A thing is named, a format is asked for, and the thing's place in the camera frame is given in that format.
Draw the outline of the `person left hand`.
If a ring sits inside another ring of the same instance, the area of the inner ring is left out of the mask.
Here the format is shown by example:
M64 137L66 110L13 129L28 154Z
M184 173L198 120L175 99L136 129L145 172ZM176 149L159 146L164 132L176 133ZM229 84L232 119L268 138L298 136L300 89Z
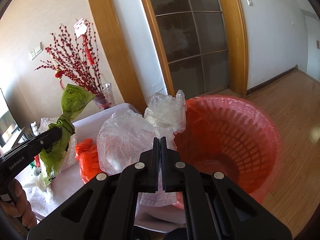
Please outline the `person left hand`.
M7 215L21 217L22 225L31 229L37 224L37 220L31 209L31 204L27 200L24 189L16 179L14 179L14 193L17 198L16 204L9 204L1 200L1 206Z

